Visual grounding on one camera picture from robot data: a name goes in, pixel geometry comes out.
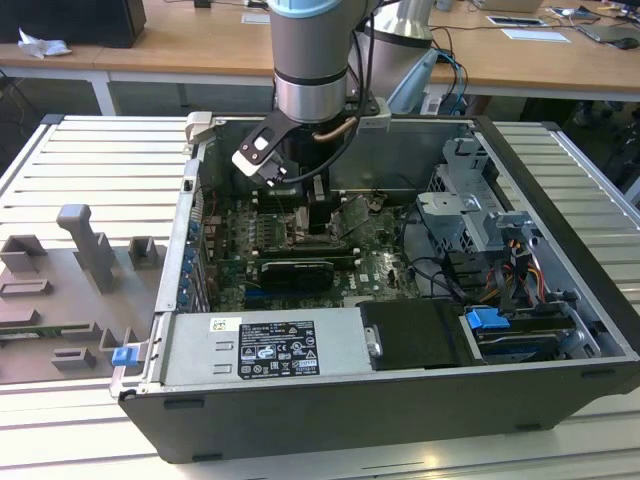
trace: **black monitor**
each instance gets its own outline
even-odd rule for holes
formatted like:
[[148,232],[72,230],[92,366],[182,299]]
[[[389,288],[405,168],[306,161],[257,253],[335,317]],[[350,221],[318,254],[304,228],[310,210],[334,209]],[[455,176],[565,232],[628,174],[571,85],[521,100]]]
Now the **black monitor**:
[[616,2],[616,3],[622,3],[624,5],[628,5],[629,7],[632,7],[632,9],[640,7],[640,0],[620,0],[619,2]]

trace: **slotted metal worktable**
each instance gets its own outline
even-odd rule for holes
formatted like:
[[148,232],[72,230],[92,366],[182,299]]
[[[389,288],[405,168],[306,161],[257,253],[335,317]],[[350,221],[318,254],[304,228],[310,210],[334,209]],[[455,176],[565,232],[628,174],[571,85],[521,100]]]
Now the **slotted metal worktable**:
[[[184,118],[66,117],[59,126],[41,126],[0,180],[0,242],[25,232],[48,248],[71,246],[55,218],[62,204],[83,202],[112,245],[133,235],[166,243],[189,158],[183,125]],[[497,126],[638,308],[638,213],[561,133],[538,124]],[[175,466],[157,456],[108,384],[0,386],[0,478],[640,477],[640,390],[597,400],[551,431]],[[251,441],[268,441],[254,433]],[[312,434],[300,426],[300,435]]]
[[[498,123],[560,213],[640,312],[640,214],[562,132],[540,124]],[[524,210],[506,179],[498,184]]]

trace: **power supply label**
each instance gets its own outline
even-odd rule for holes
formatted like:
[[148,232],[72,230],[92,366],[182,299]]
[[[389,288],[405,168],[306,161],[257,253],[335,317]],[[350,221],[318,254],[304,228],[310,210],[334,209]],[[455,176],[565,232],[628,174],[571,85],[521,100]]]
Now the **power supply label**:
[[238,375],[243,380],[320,375],[313,322],[240,325]]

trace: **copper tube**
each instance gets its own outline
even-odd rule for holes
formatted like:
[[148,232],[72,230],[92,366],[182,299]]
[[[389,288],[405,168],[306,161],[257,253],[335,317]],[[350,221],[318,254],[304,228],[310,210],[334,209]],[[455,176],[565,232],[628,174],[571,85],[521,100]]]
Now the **copper tube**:
[[329,133],[314,132],[313,139],[318,143],[327,143],[339,137],[358,122],[356,117],[347,118],[342,125]]

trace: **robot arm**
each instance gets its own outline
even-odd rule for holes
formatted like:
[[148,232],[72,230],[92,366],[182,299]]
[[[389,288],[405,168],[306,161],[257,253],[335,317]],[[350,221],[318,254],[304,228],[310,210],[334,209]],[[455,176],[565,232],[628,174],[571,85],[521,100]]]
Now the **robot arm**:
[[[269,0],[278,110],[233,156],[246,176],[259,175],[274,185],[286,173],[274,154],[282,139],[302,125],[321,127],[343,111],[351,32],[382,3]],[[350,121],[351,128],[356,123]]]

